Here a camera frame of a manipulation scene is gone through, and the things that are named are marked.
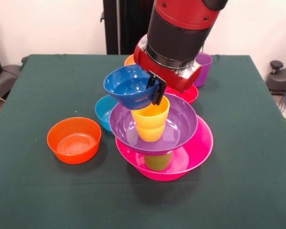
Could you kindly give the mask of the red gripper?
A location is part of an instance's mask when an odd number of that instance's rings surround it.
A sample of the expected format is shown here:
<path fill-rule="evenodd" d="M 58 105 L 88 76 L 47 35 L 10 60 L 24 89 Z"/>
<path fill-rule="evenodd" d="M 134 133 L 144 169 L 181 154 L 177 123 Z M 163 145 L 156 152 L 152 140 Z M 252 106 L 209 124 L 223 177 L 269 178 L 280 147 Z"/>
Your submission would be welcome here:
<path fill-rule="evenodd" d="M 168 68 L 153 60 L 147 53 L 148 39 L 144 35 L 137 43 L 134 50 L 134 61 L 143 70 L 150 73 L 147 82 L 146 90 L 157 88 L 152 99 L 153 105 L 160 105 L 166 85 L 177 92 L 183 93 L 193 84 L 198 78 L 202 66 L 194 61 L 189 67 L 183 70 L 174 70 Z"/>

